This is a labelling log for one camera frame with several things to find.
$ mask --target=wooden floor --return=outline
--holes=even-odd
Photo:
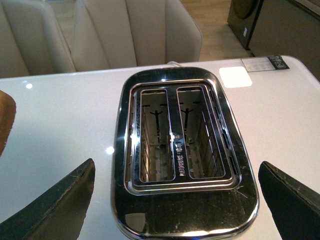
[[[231,0],[180,0],[202,32],[199,61],[250,57],[228,26]],[[75,0],[47,0],[72,48]]]
[[[229,28],[231,0],[180,0],[202,32],[199,61],[250,57]]]

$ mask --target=upholstered chair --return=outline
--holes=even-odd
[[[51,6],[0,0],[0,78],[75,72]]]
[[[76,0],[77,71],[199,60],[202,35],[179,0]]]

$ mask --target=white table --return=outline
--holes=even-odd
[[[281,239],[258,181],[268,161],[320,193],[320,84],[298,60],[290,69],[249,72],[252,85],[223,89],[242,134],[260,194],[252,226],[237,239]],[[184,63],[209,70],[243,66],[240,59]],[[96,166],[94,192],[80,240],[125,240],[110,206],[112,154],[122,86],[136,72],[159,65],[0,79],[17,109],[0,158],[0,222],[86,159]]]

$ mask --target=price tag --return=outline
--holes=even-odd
[[[250,57],[241,59],[247,72],[289,69],[281,56]]]

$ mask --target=toaster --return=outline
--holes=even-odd
[[[227,238],[256,218],[250,160],[211,72],[172,67],[131,76],[114,142],[111,208],[128,238]]]

